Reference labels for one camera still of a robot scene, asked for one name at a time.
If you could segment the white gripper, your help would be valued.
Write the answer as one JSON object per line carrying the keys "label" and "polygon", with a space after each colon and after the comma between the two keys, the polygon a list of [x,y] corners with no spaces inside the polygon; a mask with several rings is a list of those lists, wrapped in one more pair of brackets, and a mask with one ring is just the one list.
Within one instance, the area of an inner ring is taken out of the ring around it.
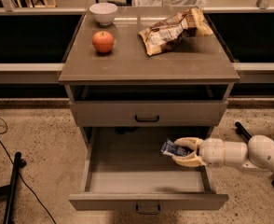
{"label": "white gripper", "polygon": [[186,156],[172,157],[175,163],[184,167],[199,167],[206,164],[211,167],[224,165],[241,167],[248,159],[247,145],[242,142],[223,141],[215,138],[203,141],[197,137],[184,137],[176,139],[174,143],[192,150],[199,148],[199,155],[192,152]]}

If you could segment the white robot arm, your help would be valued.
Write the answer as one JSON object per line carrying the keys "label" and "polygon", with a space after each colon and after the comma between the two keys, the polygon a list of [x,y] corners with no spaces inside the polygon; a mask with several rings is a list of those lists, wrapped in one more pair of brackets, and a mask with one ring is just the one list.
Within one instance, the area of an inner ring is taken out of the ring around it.
{"label": "white robot arm", "polygon": [[174,144],[192,150],[186,156],[172,157],[185,167],[230,166],[248,174],[274,175],[274,141],[263,135],[253,136],[248,143],[186,137],[177,139]]}

